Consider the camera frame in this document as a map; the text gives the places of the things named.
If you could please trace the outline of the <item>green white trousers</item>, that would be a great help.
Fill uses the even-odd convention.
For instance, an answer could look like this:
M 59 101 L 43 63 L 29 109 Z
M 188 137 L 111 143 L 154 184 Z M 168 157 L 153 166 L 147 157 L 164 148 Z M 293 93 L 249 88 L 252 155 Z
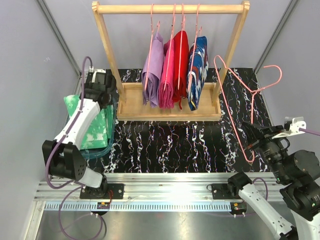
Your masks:
M 68 95 L 63 98 L 69 118 L 74 114 L 80 101 L 79 95 Z M 108 105 L 101 109 L 92 120 L 81 143 L 81 150 L 106 148 L 112 135 L 114 107 Z

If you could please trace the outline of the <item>pink wire hanger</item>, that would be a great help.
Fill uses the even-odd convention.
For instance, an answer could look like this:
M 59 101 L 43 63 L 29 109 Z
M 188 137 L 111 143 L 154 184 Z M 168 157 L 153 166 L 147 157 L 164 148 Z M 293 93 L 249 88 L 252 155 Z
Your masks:
M 250 109 L 250 123 L 251 123 L 251 124 L 254 123 L 254 103 L 255 103 L 255 96 L 256 96 L 258 93 L 262 92 L 263 90 L 268 89 L 268 88 L 270 88 L 270 87 L 272 87 L 272 86 L 277 85 L 277 84 L 281 81 L 281 79 L 282 79 L 282 77 L 283 77 L 283 71 L 282 71 L 282 69 L 281 69 L 278 65 L 275 65 L 275 64 L 263 66 L 264 69 L 267 69 L 267 68 L 276 68 L 276 69 L 279 71 L 278 80 L 275 81 L 274 83 L 269 84 L 269 85 L 260 87 L 260 88 L 258 88 L 258 89 L 256 89 L 256 90 L 252 90 L 252 89 L 250 89 L 250 88 L 242 81 L 242 79 L 241 79 L 230 67 L 227 67 L 225 61 L 223 60 L 223 58 L 222 58 L 220 55 L 216 55 L 216 56 L 213 58 L 213 64 L 214 64 L 214 67 L 215 67 L 215 72 L 216 72 L 216 74 L 217 74 L 218 83 L 219 83 L 219 86 L 220 86 L 220 88 L 221 88 L 220 92 L 221 92 L 221 94 L 222 94 L 223 101 L 224 101 L 225 106 L 226 106 L 226 108 L 227 108 L 227 113 L 228 113 L 228 116 L 229 116 L 229 119 L 230 119 L 230 122 L 231 122 L 231 125 L 232 125 L 232 128 L 233 128 L 233 131 L 234 131 L 234 133 L 235 133 L 236 139 L 237 139 L 237 141 L 238 141 L 238 144 L 239 144 L 239 146 L 240 146 L 240 149 L 241 149 L 241 151 L 242 151 L 242 154 L 243 154 L 243 156 L 244 156 L 245 161 L 246 161 L 247 163 L 252 164 L 252 163 L 255 161 L 255 153 L 254 153 L 253 150 L 251 151 L 251 159 L 249 159 L 249 158 L 247 157 L 247 155 L 246 155 L 246 152 L 245 152 L 245 150 L 244 150 L 244 147 L 243 147 L 242 142 L 241 142 L 241 140 L 240 140 L 240 137 L 239 137 L 239 135 L 238 135 L 238 130 L 237 130 L 236 126 L 235 126 L 234 119 L 233 119 L 232 114 L 231 114 L 231 112 L 230 112 L 230 107 L 229 107 L 229 105 L 228 105 L 228 101 L 227 101 L 225 92 L 224 92 L 224 90 L 223 90 L 223 81 L 221 80 L 220 74 L 218 73 L 218 68 L 217 68 L 217 63 L 216 63 L 217 59 L 220 59 L 220 61 L 222 62 L 222 65 L 227 69 L 227 71 L 230 71 L 231 74 L 240 82 L 240 84 L 241 84 L 245 89 L 247 89 L 247 90 L 251 93 L 251 109 Z

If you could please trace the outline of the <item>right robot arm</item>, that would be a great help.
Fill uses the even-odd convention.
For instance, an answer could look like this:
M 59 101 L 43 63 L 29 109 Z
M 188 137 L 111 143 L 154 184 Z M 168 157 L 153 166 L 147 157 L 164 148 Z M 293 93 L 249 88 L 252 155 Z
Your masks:
M 281 143 L 293 133 L 287 121 L 284 126 L 261 126 L 243 123 L 249 150 L 259 150 L 276 182 L 284 187 L 280 194 L 290 209 L 295 225 L 283 218 L 263 198 L 253 181 L 240 172 L 227 180 L 229 192 L 240 197 L 255 211 L 278 240 L 318 240 L 320 238 L 320 162 L 315 153 L 298 150 L 288 154 Z

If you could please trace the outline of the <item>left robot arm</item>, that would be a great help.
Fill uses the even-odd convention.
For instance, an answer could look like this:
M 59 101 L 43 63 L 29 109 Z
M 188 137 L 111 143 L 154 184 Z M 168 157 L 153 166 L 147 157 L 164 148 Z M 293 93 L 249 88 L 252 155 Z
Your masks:
M 87 167 L 80 148 L 94 118 L 112 106 L 115 88 L 116 80 L 110 70 L 89 70 L 75 112 L 53 140 L 42 144 L 45 177 L 51 188 L 56 188 L 50 181 L 50 176 L 55 176 L 80 185 L 91 198 L 102 199 L 109 194 L 107 178 Z

